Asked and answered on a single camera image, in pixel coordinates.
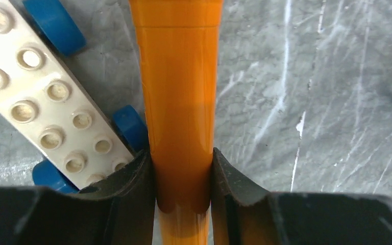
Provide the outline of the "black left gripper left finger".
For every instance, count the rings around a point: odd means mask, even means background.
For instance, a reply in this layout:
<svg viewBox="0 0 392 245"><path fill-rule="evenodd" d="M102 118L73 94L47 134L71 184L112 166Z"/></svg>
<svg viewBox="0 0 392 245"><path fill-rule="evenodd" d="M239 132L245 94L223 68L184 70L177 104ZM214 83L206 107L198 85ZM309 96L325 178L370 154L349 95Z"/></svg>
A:
<svg viewBox="0 0 392 245"><path fill-rule="evenodd" d="M0 244L151 244L153 168L142 151L79 193L0 187Z"/></svg>

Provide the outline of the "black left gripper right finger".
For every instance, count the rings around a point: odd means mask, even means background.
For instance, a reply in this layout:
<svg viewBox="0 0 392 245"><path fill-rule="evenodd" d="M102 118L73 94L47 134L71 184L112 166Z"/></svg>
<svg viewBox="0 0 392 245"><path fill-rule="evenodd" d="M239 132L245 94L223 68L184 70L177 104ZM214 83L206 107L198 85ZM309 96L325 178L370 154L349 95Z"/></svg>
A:
<svg viewBox="0 0 392 245"><path fill-rule="evenodd" d="M213 151L215 244L392 244L392 199L358 193L270 192Z"/></svg>

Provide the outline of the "orange toy microphone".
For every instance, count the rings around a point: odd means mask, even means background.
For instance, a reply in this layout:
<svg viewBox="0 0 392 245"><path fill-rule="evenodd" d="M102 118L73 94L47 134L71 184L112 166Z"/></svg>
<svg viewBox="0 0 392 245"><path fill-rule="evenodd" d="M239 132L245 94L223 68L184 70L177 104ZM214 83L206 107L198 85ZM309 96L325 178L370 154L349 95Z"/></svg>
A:
<svg viewBox="0 0 392 245"><path fill-rule="evenodd" d="M222 1L130 1L164 244L206 244Z"/></svg>

